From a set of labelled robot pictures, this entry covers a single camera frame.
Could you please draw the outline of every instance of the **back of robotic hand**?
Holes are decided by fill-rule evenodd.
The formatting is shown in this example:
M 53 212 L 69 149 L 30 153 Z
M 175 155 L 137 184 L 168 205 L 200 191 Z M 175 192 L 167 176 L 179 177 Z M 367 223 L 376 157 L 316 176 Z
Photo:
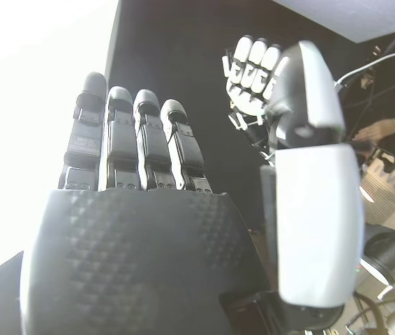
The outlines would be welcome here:
M 278 289 L 289 303 L 343 305 L 354 290 L 362 253 L 364 213 L 353 149 L 334 81 L 308 41 L 281 51 L 243 36 L 223 57 L 230 121 L 270 164 L 264 207 Z

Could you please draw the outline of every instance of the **black backdrop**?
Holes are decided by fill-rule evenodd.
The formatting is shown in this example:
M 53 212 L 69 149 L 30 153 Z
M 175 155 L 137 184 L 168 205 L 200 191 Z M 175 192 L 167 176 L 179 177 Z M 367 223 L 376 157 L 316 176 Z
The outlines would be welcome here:
M 116 45 L 110 48 L 110 86 L 126 87 L 133 96 L 151 89 L 161 102 L 180 101 L 213 189 L 232 195 L 250 227 L 261 226 L 262 160 L 226 117 L 224 49 L 244 34 L 282 45 L 307 39 L 338 77 L 361 59 L 357 46 L 270 0 L 123 0 L 120 9 Z M 0 266 L 0 335 L 20 334 L 21 259 L 19 254 Z

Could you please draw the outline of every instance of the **human hand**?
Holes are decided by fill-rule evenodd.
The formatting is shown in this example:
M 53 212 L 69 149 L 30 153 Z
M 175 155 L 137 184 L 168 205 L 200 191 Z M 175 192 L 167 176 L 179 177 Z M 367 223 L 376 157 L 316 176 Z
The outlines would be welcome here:
M 385 119 L 361 129 L 353 138 L 354 141 L 371 141 L 379 143 L 387 136 L 395 134 L 395 119 Z

